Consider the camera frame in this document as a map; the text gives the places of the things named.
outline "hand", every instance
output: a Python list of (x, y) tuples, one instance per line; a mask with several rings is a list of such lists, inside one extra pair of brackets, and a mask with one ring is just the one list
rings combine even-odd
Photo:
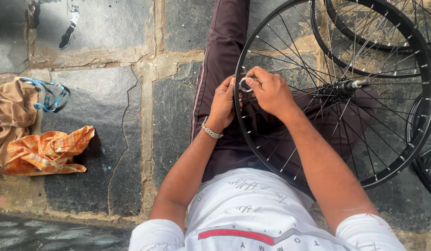
[(234, 118), (234, 75), (227, 77), (215, 90), (206, 127), (221, 134)]
[(279, 74), (271, 74), (255, 66), (246, 74), (259, 105), (268, 113), (280, 117), (282, 112), (297, 107), (290, 88)]

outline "t-shirt sleeve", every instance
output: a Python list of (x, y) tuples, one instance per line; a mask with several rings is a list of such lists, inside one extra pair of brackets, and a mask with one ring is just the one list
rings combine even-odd
[(155, 219), (140, 224), (132, 231), (129, 251), (178, 250), (182, 247), (182, 229), (173, 221)]
[(406, 251), (389, 224), (373, 214), (357, 214), (343, 220), (336, 237), (359, 251)]

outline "right hand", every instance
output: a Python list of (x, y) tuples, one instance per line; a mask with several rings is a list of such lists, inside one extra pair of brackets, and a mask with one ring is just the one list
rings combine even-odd
[(259, 66), (246, 74), (246, 83), (256, 95), (259, 105), (268, 113), (280, 117), (282, 112), (297, 107), (290, 87), (279, 74), (271, 74)]

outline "brown cloth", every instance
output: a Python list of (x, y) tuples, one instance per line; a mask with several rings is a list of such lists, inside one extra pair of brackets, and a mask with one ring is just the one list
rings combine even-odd
[(10, 157), (7, 146), (10, 142), (29, 135), (28, 127), (35, 123), (38, 92), (34, 86), (14, 81), (0, 84), (0, 167)]

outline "left hand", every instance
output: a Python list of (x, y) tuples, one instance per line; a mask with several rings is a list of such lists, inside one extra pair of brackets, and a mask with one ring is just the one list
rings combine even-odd
[(217, 134), (221, 134), (234, 118), (234, 75), (227, 77), (215, 90), (211, 105), (211, 112), (206, 122), (206, 127)]

